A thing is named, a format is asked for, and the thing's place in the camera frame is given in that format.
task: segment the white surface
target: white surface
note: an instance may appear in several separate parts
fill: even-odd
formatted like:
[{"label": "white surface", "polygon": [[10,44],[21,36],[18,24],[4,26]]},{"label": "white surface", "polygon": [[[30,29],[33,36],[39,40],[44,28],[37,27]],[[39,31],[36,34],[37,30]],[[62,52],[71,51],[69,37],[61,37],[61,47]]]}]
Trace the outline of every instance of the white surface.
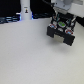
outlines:
[{"label": "white surface", "polygon": [[70,47],[46,35],[49,22],[0,24],[0,84],[84,84],[84,28]]}]

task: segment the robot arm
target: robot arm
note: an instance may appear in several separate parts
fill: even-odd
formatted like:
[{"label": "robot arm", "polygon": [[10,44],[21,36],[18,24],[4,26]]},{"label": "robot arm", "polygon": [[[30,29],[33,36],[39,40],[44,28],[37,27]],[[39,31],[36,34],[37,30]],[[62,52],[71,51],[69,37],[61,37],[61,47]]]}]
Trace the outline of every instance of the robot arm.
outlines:
[{"label": "robot arm", "polygon": [[79,17],[84,17],[84,0],[51,0],[51,3],[43,2],[53,6],[55,11],[63,14],[70,13]]},{"label": "robot arm", "polygon": [[83,2],[79,3],[78,0],[54,0],[53,3],[43,0],[43,2],[51,5],[56,12],[47,27],[47,35],[71,46],[75,39],[73,32],[76,16],[84,16]]}]

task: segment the black part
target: black part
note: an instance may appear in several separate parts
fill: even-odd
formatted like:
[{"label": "black part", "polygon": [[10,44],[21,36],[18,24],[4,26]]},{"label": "black part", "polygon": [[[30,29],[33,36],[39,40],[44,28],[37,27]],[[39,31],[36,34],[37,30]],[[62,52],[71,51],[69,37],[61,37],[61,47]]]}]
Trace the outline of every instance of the black part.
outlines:
[{"label": "black part", "polygon": [[66,34],[66,35],[65,35],[65,38],[64,38],[64,43],[66,43],[66,44],[72,46],[72,43],[74,42],[74,39],[75,39],[75,36]]},{"label": "black part", "polygon": [[54,33],[55,30],[53,28],[51,28],[50,26],[47,27],[47,35],[54,38]]}]

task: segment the cable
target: cable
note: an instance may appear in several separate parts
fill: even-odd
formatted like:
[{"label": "cable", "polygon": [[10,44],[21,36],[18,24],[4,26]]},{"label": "cable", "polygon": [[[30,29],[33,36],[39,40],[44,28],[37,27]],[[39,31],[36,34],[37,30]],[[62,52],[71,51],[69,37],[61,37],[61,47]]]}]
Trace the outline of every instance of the cable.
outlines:
[{"label": "cable", "polygon": [[43,1],[44,3],[50,5],[50,6],[54,6],[54,3],[49,3],[49,2],[47,2],[47,1],[45,1],[45,0],[42,0],[42,1]]}]

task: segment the tabletop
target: tabletop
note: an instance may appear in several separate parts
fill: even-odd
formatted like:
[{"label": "tabletop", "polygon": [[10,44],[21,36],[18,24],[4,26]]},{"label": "tabletop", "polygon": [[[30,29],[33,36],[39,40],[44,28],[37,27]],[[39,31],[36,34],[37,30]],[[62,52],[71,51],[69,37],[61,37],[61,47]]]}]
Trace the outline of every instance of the tabletop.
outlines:
[{"label": "tabletop", "polygon": [[68,46],[46,35],[49,22],[0,24],[0,84],[84,84],[84,27]]}]

